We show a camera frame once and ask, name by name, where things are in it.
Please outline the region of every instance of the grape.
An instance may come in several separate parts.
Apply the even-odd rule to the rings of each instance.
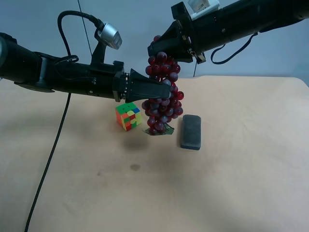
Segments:
[[[177,98],[178,98],[178,100],[182,100],[182,99],[184,98],[183,92],[179,91],[179,92],[177,93]]]
[[[160,105],[159,111],[164,112],[168,107],[166,105]]]
[[[156,119],[158,119],[160,116],[161,116],[161,114],[160,114],[160,112],[157,110],[157,112],[156,112],[156,114],[155,114]]]
[[[160,35],[155,36],[155,37],[154,37],[154,42],[157,42],[158,39],[160,39],[160,37],[161,37]]]
[[[155,124],[154,124],[154,128],[156,129],[156,130],[162,130],[163,128],[164,128],[164,124],[163,124],[163,122],[161,122],[160,120],[158,120]]]
[[[148,58],[148,63],[149,63],[150,65],[154,65],[154,63],[155,63],[155,56],[149,57],[149,58]]]
[[[149,113],[149,110],[145,110],[145,114],[146,114],[148,117],[151,116],[150,113]]]
[[[153,68],[151,66],[147,66],[145,71],[147,75],[151,75],[151,73],[153,72]]]
[[[167,116],[165,116],[165,115],[160,117],[160,121],[163,122],[163,123],[166,123],[168,121],[168,119],[169,118]]]
[[[141,104],[141,107],[142,107],[144,110],[148,110],[148,109],[150,108],[150,102],[149,102],[149,100],[144,101],[144,102]]]
[[[171,56],[168,56],[167,63],[168,64],[174,64],[174,58],[171,57]]]
[[[151,127],[148,132],[151,135],[155,135],[157,133],[157,131],[156,131],[156,129],[154,127]]]
[[[158,109],[159,108],[159,104],[150,104],[150,108],[152,109],[152,110],[155,110],[155,109]]]
[[[153,72],[154,74],[160,74],[160,72],[161,72],[161,66],[158,65],[158,64],[153,65],[153,66],[152,66],[152,72]]]
[[[157,103],[157,104],[160,104],[162,102],[162,99],[161,98],[157,98],[157,99],[154,100],[154,102]]]
[[[170,81],[169,81],[168,79],[164,79],[164,80],[162,81],[162,83],[164,83],[164,84],[166,84],[166,85],[169,85],[169,86],[170,86]]]
[[[158,55],[156,55],[156,58],[159,62],[165,62],[168,58],[165,52],[159,52]]]
[[[172,67],[168,64],[162,66],[162,73],[170,74]]]
[[[163,127],[161,130],[158,130],[158,132],[159,132],[159,133],[164,133],[164,132],[166,132],[165,127]]]
[[[173,92],[175,90],[176,84],[175,82],[172,82],[170,85],[170,91]]]
[[[178,99],[173,97],[172,99],[170,99],[170,105],[171,106],[176,106],[178,103]]]
[[[148,121],[147,121],[147,125],[148,126],[152,127],[154,124],[155,124],[155,119],[154,118],[151,117],[150,119],[148,119]]]
[[[176,86],[175,89],[173,91],[171,91],[172,93],[177,93],[178,92],[178,87]]]
[[[172,72],[180,73],[180,66],[178,64],[173,65]]]
[[[181,107],[174,109],[174,113],[180,116],[183,114],[183,109]]]
[[[177,114],[173,114],[173,115],[172,115],[172,118],[173,118],[173,119],[176,119],[176,118],[178,118],[178,115],[177,115]]]
[[[165,115],[166,116],[172,116],[174,113],[174,109],[173,108],[169,108],[165,111]]]
[[[167,106],[169,104],[169,99],[163,99],[161,105]]]
[[[159,113],[157,109],[149,109],[148,110],[148,113],[151,115],[151,116],[157,116],[157,114]]]
[[[176,82],[178,80],[178,74],[175,72],[171,72],[169,75],[169,80],[171,82]]]
[[[182,103],[180,101],[177,102],[177,104],[175,105],[175,108],[179,108],[182,106]]]

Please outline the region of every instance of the green leaf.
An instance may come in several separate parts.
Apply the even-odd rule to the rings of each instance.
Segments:
[[[157,136],[157,135],[167,135],[167,134],[169,134],[169,135],[171,135],[171,134],[173,134],[174,133],[174,128],[173,127],[171,127],[169,124],[164,124],[164,127],[165,127],[165,132],[164,133],[156,133],[155,134],[155,136]],[[149,128],[147,129],[147,130],[144,130],[144,132],[146,133],[146,134],[149,134]]]

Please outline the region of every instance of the black cylinder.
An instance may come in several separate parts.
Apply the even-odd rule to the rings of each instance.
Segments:
[[[37,82],[42,59],[18,44],[0,36],[0,77],[22,82]]]
[[[240,0],[192,22],[190,38],[197,53],[231,41],[285,27],[308,18],[308,0]]]
[[[278,0],[240,0],[193,21],[194,51],[208,51],[254,34],[278,18]]]
[[[294,0],[293,1],[294,16],[298,19],[309,18],[309,1]]]

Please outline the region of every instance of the power cord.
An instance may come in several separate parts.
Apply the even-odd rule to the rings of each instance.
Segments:
[[[76,59],[76,56],[72,56],[72,55],[71,55],[71,52],[70,52],[70,48],[69,48],[67,39],[66,39],[66,37],[65,37],[65,35],[64,35],[64,33],[63,33],[63,29],[62,29],[62,19],[63,19],[63,17],[65,17],[65,16],[67,16],[67,15],[76,15],[76,16],[80,16],[80,17],[87,18],[87,19],[89,19],[91,22],[93,22],[97,28],[99,28],[99,27],[101,26],[101,24],[102,24],[102,21],[101,21],[101,20],[99,20],[99,19],[97,19],[97,18],[95,18],[94,16],[89,15],[89,14],[85,14],[85,13],[78,12],[78,11],[64,11],[64,12],[62,12],[62,13],[58,16],[57,22],[58,22],[58,29],[59,29],[61,38],[62,38],[62,40],[63,40],[63,42],[64,42],[64,45],[65,45],[66,50],[67,50],[67,53],[68,53],[68,57],[65,57],[63,60],[60,60],[59,62],[67,61],[67,60],[73,59],[73,58]],[[51,160],[52,160],[54,151],[55,151],[55,149],[56,149],[56,146],[57,146],[57,143],[58,143],[60,134],[61,134],[61,130],[62,130],[62,127],[63,127],[64,119],[66,118],[66,115],[67,115],[67,111],[68,111],[69,104],[70,104],[70,99],[71,99],[71,93],[68,94],[66,107],[65,107],[64,112],[63,112],[63,115],[62,115],[62,119],[61,119],[61,122],[60,122],[60,125],[59,125],[59,129],[58,129],[58,132],[57,132],[57,136],[56,136],[56,139],[55,139],[53,148],[52,148],[52,150],[51,150],[51,152],[50,152],[50,155],[49,155],[47,164],[46,164],[46,166],[45,166],[45,169],[44,169],[42,178],[41,178],[41,180],[40,180],[40,183],[39,183],[37,192],[36,192],[36,194],[35,194],[35,197],[34,197],[34,200],[33,200],[33,203],[32,203],[32,206],[31,206],[31,209],[30,209],[28,218],[27,218],[27,222],[26,222],[26,226],[25,226],[25,232],[28,232],[29,225],[30,225],[30,221],[31,221],[31,217],[32,217],[32,214],[33,214],[33,211],[34,211],[36,202],[37,202],[37,200],[38,200],[38,197],[39,197],[39,194],[40,194],[40,191],[41,191],[41,188],[42,188],[44,179],[45,179],[45,177],[46,177],[46,174],[47,174],[47,171],[48,171],[50,162],[51,162]]]

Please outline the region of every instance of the white wall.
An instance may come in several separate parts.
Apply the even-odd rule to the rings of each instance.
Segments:
[[[80,0],[82,10],[115,25],[123,38],[122,47],[107,49],[106,62],[120,60],[126,71],[133,68],[144,73],[147,66],[147,46],[155,35],[162,34],[172,23],[170,7],[180,0]],[[221,0],[226,6],[235,0]],[[78,10],[77,0],[0,0],[0,31],[17,38],[18,43],[33,51],[64,56],[65,47],[57,29],[56,19],[64,10]],[[90,62],[82,20],[74,16],[64,19],[64,31],[73,54],[81,62]],[[86,21],[92,50],[96,46],[94,26]],[[224,65],[210,62],[211,51],[206,52],[207,63],[197,66],[196,75],[309,75],[309,20],[287,28],[260,34],[242,53]],[[216,54],[223,60],[243,46],[248,38],[229,43]],[[191,77],[194,63],[181,64],[181,77]]]

